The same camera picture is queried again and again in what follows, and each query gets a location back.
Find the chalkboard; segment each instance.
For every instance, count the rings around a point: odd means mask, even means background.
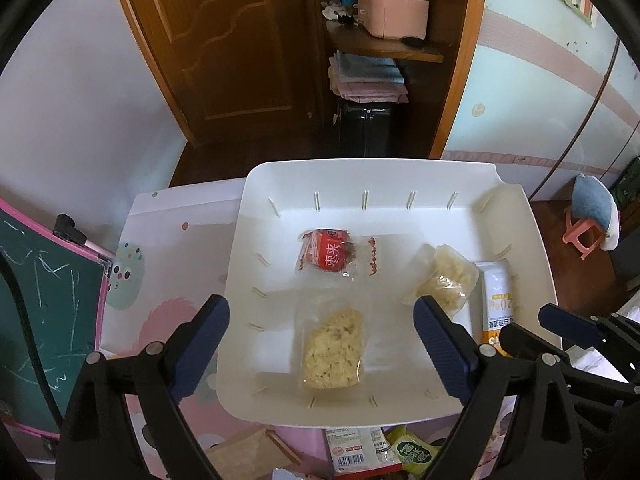
[[[82,361],[95,347],[109,264],[55,238],[2,200],[0,251],[22,289],[42,367],[64,414]],[[1,278],[0,412],[39,433],[59,433],[36,382],[14,300]]]

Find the silver bolt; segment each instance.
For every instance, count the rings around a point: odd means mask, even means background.
[[[161,342],[153,341],[146,346],[145,351],[149,355],[158,355],[162,348],[164,348],[164,345]]]
[[[101,355],[100,352],[91,352],[85,360],[88,364],[95,365],[100,360]]]
[[[493,357],[496,353],[495,347],[487,343],[480,345],[480,353],[484,357]]]
[[[553,366],[554,364],[556,364],[556,358],[553,357],[551,354],[548,354],[545,352],[542,354],[542,362],[545,365]]]

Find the wooden door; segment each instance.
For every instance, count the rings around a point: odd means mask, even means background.
[[[303,0],[121,0],[194,144],[313,131],[313,24]]]

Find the wooden floor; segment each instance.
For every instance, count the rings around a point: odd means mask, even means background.
[[[554,276],[558,305],[582,316],[615,312],[629,294],[613,273],[609,253],[597,248],[581,260],[578,249],[562,243],[568,205],[564,200],[531,203]]]
[[[270,160],[295,160],[329,156],[331,146],[309,136],[254,139],[252,142],[187,146],[172,179],[172,186],[247,176],[255,166]],[[568,202],[532,202],[556,284],[558,304],[576,314],[597,316],[619,309],[628,299],[613,273],[609,254],[597,248],[587,259],[571,244],[562,243],[564,209]]]

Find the wooden shelf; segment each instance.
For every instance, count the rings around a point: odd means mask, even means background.
[[[337,50],[360,56],[390,57],[442,63],[444,56],[430,44],[421,49],[406,46],[400,40],[382,40],[374,38],[364,27],[341,25],[336,21],[327,21],[326,30]]]

